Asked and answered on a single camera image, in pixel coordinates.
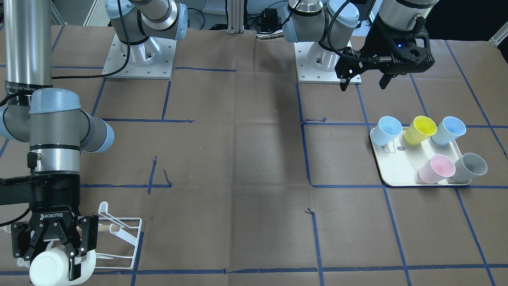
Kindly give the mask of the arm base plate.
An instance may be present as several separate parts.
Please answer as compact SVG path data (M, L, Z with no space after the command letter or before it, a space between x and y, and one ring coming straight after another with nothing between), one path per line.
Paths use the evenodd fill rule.
M169 80L173 71L173 60L177 42L172 39L151 37L146 42L131 46L128 63L120 72L109 78L164 79ZM103 74L118 70L125 63L127 45L114 36Z
M317 42L294 43L298 83L340 84L335 73L339 56Z

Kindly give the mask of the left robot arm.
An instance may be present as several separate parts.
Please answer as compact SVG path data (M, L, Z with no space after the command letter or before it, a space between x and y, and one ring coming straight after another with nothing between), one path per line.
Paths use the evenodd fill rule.
M342 91L353 77L367 70L383 73L385 89L392 78L423 73L435 63L424 27L435 0L384 0L363 47L348 47L360 20L356 0L289 0L281 7L281 29L290 43L314 42L338 56L334 65Z

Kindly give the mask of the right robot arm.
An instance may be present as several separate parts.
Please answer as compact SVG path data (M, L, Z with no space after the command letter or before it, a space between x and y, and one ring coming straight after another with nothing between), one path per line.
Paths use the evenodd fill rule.
M11 227L12 254L36 286L81 284L96 267L97 215L80 205L82 151L104 152L114 131L81 109L78 94L52 85L50 0L5 0L6 97L1 136L28 142L25 177L1 179L1 204L27 203Z

